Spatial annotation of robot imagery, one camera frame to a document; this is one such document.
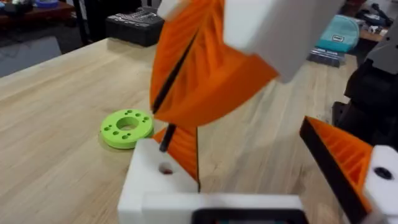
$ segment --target wooden tabletop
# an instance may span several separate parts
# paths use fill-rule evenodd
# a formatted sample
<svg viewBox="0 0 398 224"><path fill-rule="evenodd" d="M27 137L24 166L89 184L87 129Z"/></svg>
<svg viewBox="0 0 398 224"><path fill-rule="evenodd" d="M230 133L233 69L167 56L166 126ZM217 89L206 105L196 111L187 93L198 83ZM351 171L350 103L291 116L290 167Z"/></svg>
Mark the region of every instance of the wooden tabletop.
<svg viewBox="0 0 398 224"><path fill-rule="evenodd" d="M383 36L380 34L372 34L367 30L361 29L359 37L366 40L371 40L375 42L380 42L383 39Z"/></svg>
<svg viewBox="0 0 398 224"><path fill-rule="evenodd" d="M0 15L0 25L12 24L15 22L32 21L35 19L46 19L48 17L65 18L67 16L70 16L70 13L74 10L75 8L73 6L60 1L58 2L58 6L55 8L42 9L34 7L33 10L18 18L10 18L5 15Z"/></svg>
<svg viewBox="0 0 398 224"><path fill-rule="evenodd" d="M0 78L0 223L117 223L131 151L105 146L99 128L120 109L149 113L154 54L106 39ZM311 223L342 223L299 127L305 115L330 122L355 68L307 62L200 127L202 190L299 194Z"/></svg>

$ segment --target green ring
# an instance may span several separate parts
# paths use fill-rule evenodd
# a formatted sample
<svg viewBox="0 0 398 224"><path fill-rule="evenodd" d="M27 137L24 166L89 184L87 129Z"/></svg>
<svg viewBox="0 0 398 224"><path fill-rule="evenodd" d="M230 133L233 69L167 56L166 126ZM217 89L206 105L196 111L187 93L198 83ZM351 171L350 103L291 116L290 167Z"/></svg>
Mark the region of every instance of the green ring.
<svg viewBox="0 0 398 224"><path fill-rule="evenodd" d="M153 133L152 118L140 110L119 110L107 116L101 124L102 138L116 149L133 149L138 140L151 137Z"/></svg>

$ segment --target black rubber strip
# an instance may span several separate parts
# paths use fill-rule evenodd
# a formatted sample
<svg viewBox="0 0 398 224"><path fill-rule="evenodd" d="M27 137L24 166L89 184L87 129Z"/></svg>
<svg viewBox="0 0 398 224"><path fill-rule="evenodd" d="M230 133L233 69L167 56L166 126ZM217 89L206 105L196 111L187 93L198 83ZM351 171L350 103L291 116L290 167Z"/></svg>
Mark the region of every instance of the black rubber strip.
<svg viewBox="0 0 398 224"><path fill-rule="evenodd" d="M328 181L350 223L361 223L368 215L364 205L307 119L303 121L300 136Z"/></svg>
<svg viewBox="0 0 398 224"><path fill-rule="evenodd" d="M199 178L199 144L198 144L198 128L197 128L197 136L196 136L196 140L197 140L197 182L198 182L198 193L200 193L200 189L201 189L201 183L200 183L200 178Z"/></svg>
<svg viewBox="0 0 398 224"><path fill-rule="evenodd" d="M169 148L169 144L172 141L172 137L175 132L175 128L176 128L176 126L174 124L169 124L167 126L166 133L164 134L163 140L160 143L160 147L159 147L159 150L161 152L167 152L167 149Z"/></svg>
<svg viewBox="0 0 398 224"><path fill-rule="evenodd" d="M230 221L239 223L308 224L304 212L293 208L203 208L194 211L191 217L191 224L213 224Z"/></svg>
<svg viewBox="0 0 398 224"><path fill-rule="evenodd" d="M154 104L152 105L152 112L156 114L156 112L159 110L160 106L162 105L164 99L166 98L167 93L171 89L175 78L177 77L178 73L180 72L180 69L182 67L182 64L184 63L185 58L188 55L189 50L191 49L193 40L195 40L195 36L193 36L191 42L189 43L188 47L185 49L184 53L182 54L180 60L177 62L177 64L174 66L172 72L170 73L169 77L167 77L165 83L163 84L162 88L159 91L159 94L156 96Z"/></svg>

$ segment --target dark floor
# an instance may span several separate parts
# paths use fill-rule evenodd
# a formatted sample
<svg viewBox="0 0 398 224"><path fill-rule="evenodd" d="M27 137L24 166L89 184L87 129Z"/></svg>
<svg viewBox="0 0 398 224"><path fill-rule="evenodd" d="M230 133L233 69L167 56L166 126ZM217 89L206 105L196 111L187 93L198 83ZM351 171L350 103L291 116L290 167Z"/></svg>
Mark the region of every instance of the dark floor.
<svg viewBox="0 0 398 224"><path fill-rule="evenodd" d="M54 36L57 39L63 54L83 46L75 21L45 21L12 29L0 29L0 47L48 36Z"/></svg>

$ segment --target teal container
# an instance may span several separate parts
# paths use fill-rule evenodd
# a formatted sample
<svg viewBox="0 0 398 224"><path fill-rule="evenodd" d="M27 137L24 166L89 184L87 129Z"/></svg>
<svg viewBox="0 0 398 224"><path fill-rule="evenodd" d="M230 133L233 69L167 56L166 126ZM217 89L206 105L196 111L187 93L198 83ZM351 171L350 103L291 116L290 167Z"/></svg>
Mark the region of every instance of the teal container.
<svg viewBox="0 0 398 224"><path fill-rule="evenodd" d="M359 26L350 17L337 15L330 22L316 46L336 52L348 52L359 40Z"/></svg>

